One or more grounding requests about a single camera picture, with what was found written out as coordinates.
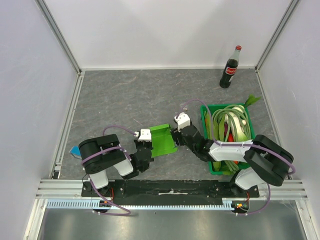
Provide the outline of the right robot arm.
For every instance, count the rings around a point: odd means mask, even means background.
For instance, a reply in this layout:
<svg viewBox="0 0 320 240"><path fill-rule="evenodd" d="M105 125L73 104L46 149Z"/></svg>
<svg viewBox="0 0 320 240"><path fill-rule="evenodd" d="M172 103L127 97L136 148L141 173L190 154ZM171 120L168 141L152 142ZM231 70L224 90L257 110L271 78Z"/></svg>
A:
<svg viewBox="0 0 320 240"><path fill-rule="evenodd" d="M203 162L238 161L249 165L236 170L229 182L229 191L242 196L251 187L269 184L280 187L285 177L295 173L293 156L264 135L244 142L221 142L205 139L194 125L170 130L178 146L186 146Z"/></svg>

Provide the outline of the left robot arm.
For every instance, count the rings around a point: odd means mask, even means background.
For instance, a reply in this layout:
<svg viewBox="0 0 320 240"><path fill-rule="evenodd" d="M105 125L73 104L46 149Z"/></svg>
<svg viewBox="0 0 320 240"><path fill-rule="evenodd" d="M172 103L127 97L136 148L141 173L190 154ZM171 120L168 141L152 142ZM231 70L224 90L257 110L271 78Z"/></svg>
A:
<svg viewBox="0 0 320 240"><path fill-rule="evenodd" d="M104 135L82 141L79 152L82 166L93 182L92 191L99 197L110 191L107 169L114 167L123 179L131 179L150 167L152 157L152 134L148 129L136 131L136 152L129 154L121 146L116 134Z"/></svg>

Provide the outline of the green paper box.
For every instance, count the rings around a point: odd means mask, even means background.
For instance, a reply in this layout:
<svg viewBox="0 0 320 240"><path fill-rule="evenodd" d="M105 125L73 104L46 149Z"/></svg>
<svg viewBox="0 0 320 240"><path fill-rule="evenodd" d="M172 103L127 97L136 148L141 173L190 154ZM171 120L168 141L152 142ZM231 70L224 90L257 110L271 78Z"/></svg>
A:
<svg viewBox="0 0 320 240"><path fill-rule="evenodd" d="M151 151L153 158L172 154L178 150L171 135L171 126L168 123L152 126L149 129L153 147Z"/></svg>

